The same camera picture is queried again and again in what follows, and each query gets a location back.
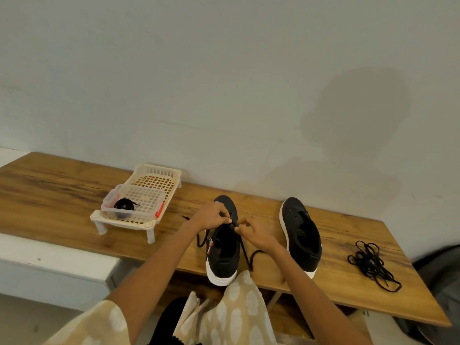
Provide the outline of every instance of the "wooden tabletop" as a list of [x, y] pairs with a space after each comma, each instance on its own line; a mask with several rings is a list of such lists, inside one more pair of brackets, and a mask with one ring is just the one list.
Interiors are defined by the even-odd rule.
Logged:
[[[41, 153], [23, 156], [0, 168], [0, 232], [144, 261], [178, 230], [185, 221], [182, 216], [191, 217], [202, 204], [225, 194], [233, 199], [240, 218], [249, 215], [259, 218], [279, 242], [286, 243], [279, 224], [280, 201], [189, 183], [182, 183], [177, 189], [161, 223], [155, 227], [155, 243], [147, 243], [143, 230], [112, 226], [100, 236], [90, 215], [100, 208], [107, 193], [131, 174], [131, 171]], [[307, 210], [318, 226], [323, 244], [314, 281], [333, 302], [450, 325], [383, 222], [311, 207]], [[347, 262], [347, 256], [356, 252], [357, 240], [380, 246], [385, 267], [403, 285], [399, 292], [382, 290]], [[255, 250], [249, 242], [244, 244], [248, 254]], [[243, 258], [239, 269], [247, 269]], [[205, 248], [198, 248], [192, 242], [178, 270], [205, 275]], [[256, 255], [251, 276], [261, 288], [289, 293], [278, 267], [266, 254]]]

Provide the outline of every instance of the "black pants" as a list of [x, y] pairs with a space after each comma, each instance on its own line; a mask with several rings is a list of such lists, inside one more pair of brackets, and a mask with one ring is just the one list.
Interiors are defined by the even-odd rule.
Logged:
[[149, 345], [169, 345], [169, 344], [182, 344], [179, 340], [174, 340], [172, 334], [176, 328], [177, 323], [179, 322], [180, 315], [184, 309], [185, 303], [189, 297], [180, 297], [174, 299], [170, 304], [165, 308], [163, 313], [158, 319], [155, 331], [153, 332], [152, 339], [149, 342]]

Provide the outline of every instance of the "black shoe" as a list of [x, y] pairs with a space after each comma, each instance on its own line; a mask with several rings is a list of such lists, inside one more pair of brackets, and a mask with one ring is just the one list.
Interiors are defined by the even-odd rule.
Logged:
[[285, 200], [280, 209], [280, 223], [286, 236], [286, 249], [308, 277], [313, 278], [321, 259], [321, 237], [302, 202], [295, 197]]
[[238, 214], [230, 197], [221, 195], [214, 202], [224, 204], [233, 223], [222, 224], [215, 228], [206, 241], [206, 274], [211, 283], [216, 286], [228, 286], [236, 278], [240, 261], [240, 238], [235, 232]]

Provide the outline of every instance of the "white spotted fabric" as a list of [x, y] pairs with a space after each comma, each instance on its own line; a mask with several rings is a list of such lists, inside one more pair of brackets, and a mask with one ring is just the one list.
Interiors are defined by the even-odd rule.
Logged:
[[[265, 302], [249, 271], [239, 274], [217, 305], [210, 301], [199, 305], [191, 300], [197, 300], [193, 292], [182, 312], [182, 316], [190, 316], [181, 316], [174, 331], [184, 344], [276, 344]], [[187, 327], [189, 331], [183, 332], [181, 325], [189, 322], [196, 327]]]
[[[190, 293], [174, 330], [186, 345], [276, 344], [262, 295], [244, 271], [225, 290], [219, 303], [200, 304]], [[104, 300], [70, 321], [44, 345], [130, 345], [120, 308]]]

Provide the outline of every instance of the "basket leg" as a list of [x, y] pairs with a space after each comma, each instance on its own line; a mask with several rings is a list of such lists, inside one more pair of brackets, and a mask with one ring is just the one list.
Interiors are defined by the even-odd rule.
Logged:
[[98, 229], [98, 232], [100, 235], [106, 234], [107, 233], [107, 228], [103, 223], [98, 223], [94, 222], [96, 224], [96, 228]]
[[147, 231], [147, 242], [154, 243], [155, 242], [155, 234], [153, 233], [153, 229], [146, 230]]

